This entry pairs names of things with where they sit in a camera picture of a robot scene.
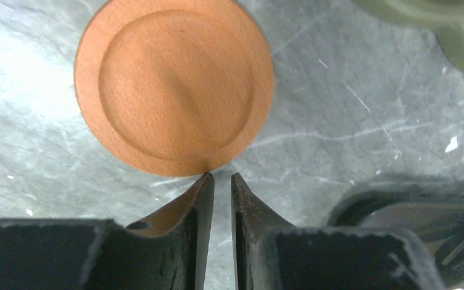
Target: round orange disc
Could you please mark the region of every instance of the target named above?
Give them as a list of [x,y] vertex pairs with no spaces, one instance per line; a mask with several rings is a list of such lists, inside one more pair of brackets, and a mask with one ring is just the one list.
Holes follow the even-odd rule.
[[111,0],[88,24],[74,68],[92,133],[150,173],[185,176],[240,154],[269,111],[269,49],[231,0]]

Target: green object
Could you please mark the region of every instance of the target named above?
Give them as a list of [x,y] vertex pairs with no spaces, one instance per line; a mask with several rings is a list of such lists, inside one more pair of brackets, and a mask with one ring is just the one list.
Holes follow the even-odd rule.
[[353,0],[366,12],[404,26],[433,30],[451,63],[464,73],[464,0]]

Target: gray marble surface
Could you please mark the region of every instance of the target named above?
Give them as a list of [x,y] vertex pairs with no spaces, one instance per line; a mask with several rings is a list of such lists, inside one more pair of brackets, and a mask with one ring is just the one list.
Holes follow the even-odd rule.
[[[196,177],[121,163],[77,107],[73,61],[104,0],[0,0],[0,216],[141,218]],[[288,221],[321,225],[353,185],[398,174],[464,178],[464,76],[430,31],[349,0],[243,0],[276,89],[252,145],[215,170],[206,289],[234,289],[230,176]]]

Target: orange plate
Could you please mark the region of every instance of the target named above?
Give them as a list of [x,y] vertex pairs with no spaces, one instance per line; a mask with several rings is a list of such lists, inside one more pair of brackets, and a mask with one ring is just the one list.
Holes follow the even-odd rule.
[[81,38],[74,78],[102,145],[165,176],[207,172],[240,154],[274,88],[266,42],[231,0],[111,0]]

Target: plate center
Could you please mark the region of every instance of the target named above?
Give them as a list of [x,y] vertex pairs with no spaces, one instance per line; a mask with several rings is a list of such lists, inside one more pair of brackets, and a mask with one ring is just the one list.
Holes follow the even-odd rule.
[[99,90],[115,130],[163,160],[203,158],[230,144],[253,102],[251,62],[220,23],[188,11],[125,26],[102,62]]

